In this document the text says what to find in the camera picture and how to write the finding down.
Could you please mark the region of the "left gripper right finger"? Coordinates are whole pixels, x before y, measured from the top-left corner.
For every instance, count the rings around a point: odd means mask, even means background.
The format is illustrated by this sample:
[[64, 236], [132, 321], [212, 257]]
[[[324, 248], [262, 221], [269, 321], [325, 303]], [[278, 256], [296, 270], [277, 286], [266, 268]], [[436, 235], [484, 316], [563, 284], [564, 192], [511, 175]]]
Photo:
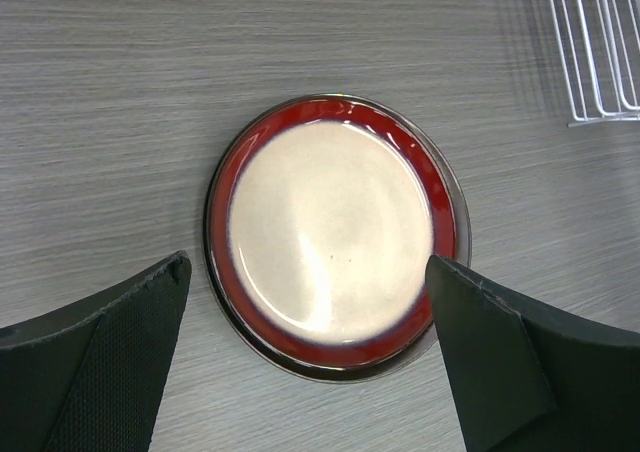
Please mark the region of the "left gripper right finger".
[[467, 450], [638, 450], [638, 333], [440, 256], [426, 286]]

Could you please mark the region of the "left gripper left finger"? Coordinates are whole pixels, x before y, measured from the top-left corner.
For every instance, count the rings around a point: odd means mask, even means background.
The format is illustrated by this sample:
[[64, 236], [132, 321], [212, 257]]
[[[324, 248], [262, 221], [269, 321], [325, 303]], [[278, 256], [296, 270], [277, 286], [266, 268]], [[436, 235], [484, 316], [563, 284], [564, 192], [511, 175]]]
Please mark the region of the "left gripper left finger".
[[179, 251], [115, 286], [2, 328], [2, 450], [148, 450], [191, 273]]

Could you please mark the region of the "red rimmed grey plate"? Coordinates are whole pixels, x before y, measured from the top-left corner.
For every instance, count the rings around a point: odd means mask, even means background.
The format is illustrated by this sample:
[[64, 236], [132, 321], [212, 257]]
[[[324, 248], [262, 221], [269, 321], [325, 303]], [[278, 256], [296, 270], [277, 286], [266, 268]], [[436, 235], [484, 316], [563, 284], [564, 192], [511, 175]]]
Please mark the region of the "red rimmed grey plate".
[[406, 158], [355, 119], [278, 132], [246, 162], [227, 239], [250, 301], [315, 345], [357, 345], [407, 317], [434, 250], [434, 218]]

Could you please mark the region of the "brown rimmed cream plate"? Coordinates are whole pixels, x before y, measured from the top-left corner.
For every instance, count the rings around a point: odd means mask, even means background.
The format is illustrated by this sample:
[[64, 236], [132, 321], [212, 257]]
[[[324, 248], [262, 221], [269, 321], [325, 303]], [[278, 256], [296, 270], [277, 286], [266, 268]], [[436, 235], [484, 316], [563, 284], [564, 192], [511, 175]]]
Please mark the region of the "brown rimmed cream plate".
[[355, 119], [398, 151], [417, 173], [434, 218], [434, 250], [469, 265], [472, 233], [460, 183], [433, 140], [400, 112], [369, 98], [316, 93], [265, 110], [241, 129], [221, 156], [203, 204], [202, 249], [213, 296], [246, 345], [275, 367], [303, 379], [358, 383], [389, 375], [415, 361], [436, 342], [427, 291], [407, 317], [371, 341], [336, 348], [301, 340], [271, 324], [243, 298], [228, 250], [227, 222], [233, 189], [246, 162], [278, 132], [314, 119]]

